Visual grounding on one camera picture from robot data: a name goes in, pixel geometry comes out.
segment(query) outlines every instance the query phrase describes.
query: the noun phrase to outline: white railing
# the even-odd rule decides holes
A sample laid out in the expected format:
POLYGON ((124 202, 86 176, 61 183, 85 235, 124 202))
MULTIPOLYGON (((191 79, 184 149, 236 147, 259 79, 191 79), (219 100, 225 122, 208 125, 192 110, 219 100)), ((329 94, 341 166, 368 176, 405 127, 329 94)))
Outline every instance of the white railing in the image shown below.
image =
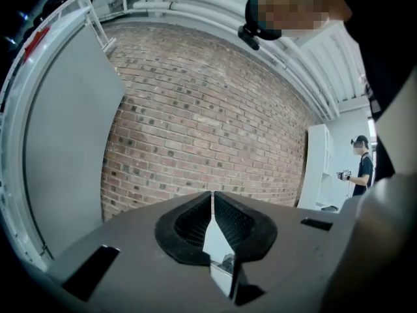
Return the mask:
POLYGON ((32 42, 37 32, 45 29, 47 26, 51 25, 53 22, 59 20, 65 12, 65 9, 67 9, 69 6, 73 5, 74 3, 77 3, 80 8, 83 8, 85 6, 90 7, 89 13, 86 15, 87 18, 87 24, 91 26, 93 31, 96 34, 96 38, 98 43, 100 44, 101 48, 104 52, 108 51, 110 47, 114 44, 116 41, 116 38, 108 39, 106 34, 104 33, 103 27, 100 24, 100 21, 98 20, 98 17, 96 15, 96 12, 94 11, 94 8, 91 4, 90 0, 67 0, 65 1, 61 6, 59 6, 57 9, 55 9, 29 36, 29 38, 25 41, 24 45, 18 52, 17 56, 15 57, 12 66, 8 70, 7 76, 3 82, 3 86, 0 91, 0 105, 2 105, 3 101, 5 100, 5 94, 7 93, 7 89, 12 86, 12 81, 15 75, 17 75, 20 63, 22 62, 23 56, 25 54, 25 48, 29 43, 32 42), (96 29, 94 28, 93 24, 97 27, 100 36, 96 32, 96 29))

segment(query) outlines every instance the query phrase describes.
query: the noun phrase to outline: white wall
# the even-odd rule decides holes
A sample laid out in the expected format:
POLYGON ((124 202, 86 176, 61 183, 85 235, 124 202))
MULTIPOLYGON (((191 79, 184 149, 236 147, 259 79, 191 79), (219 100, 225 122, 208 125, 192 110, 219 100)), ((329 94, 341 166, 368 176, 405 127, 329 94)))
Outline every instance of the white wall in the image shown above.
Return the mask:
MULTIPOLYGON (((360 157, 353 154, 351 139, 359 134, 363 134, 369 140, 370 146, 371 137, 367 123, 366 108, 341 113, 338 119, 327 122, 326 125, 334 142, 334 176, 332 176, 329 204, 340 208, 347 199, 349 182, 337 179, 336 172, 351 170, 352 175, 357 176, 359 169, 360 157)), ((350 183, 349 196, 352 196, 353 186, 350 183)))

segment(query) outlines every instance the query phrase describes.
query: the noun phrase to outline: black t-shirt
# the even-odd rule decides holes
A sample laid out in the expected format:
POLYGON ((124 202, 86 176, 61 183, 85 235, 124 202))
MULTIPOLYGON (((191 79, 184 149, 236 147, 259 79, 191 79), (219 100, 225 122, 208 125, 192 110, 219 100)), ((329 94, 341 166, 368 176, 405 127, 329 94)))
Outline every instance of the black t-shirt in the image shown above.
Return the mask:
MULTIPOLYGON (((416 0, 345 0, 352 17, 346 30, 357 41, 375 121, 394 100, 417 63, 416 0)), ((394 174, 381 141, 377 144, 375 181, 394 174)))
MULTIPOLYGON (((368 152, 366 152, 360 158, 358 177, 363 177, 364 175, 369 175, 369 180, 367 182, 367 187, 370 188, 372 184, 373 177, 373 164, 371 157, 368 152)), ((353 196, 358 196, 364 194, 366 191, 366 186, 364 185, 355 185, 353 190, 353 196)))

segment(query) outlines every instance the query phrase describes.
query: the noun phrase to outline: white cabinet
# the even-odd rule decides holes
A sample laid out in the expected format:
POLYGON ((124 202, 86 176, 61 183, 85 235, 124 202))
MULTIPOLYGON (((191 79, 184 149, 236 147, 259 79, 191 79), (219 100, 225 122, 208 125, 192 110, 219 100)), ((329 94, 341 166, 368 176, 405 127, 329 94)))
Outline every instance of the white cabinet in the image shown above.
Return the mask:
POLYGON ((306 175, 298 207, 320 210, 330 202, 334 173, 333 139, 326 125, 308 128, 306 175))

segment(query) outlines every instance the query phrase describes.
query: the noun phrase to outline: gray surface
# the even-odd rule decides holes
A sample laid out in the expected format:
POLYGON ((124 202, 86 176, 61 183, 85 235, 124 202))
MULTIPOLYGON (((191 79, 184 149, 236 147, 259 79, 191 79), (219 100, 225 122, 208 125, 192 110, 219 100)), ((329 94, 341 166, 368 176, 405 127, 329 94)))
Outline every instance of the gray surface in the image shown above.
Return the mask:
POLYGON ((221 312, 234 309, 209 267, 177 263, 156 242, 160 216, 201 193, 125 212, 66 250, 48 270, 62 284, 100 245, 120 249, 89 303, 109 312, 221 312))
POLYGON ((36 224, 53 257, 102 223, 100 173, 124 85, 84 27, 57 55, 35 98, 25 172, 36 224))

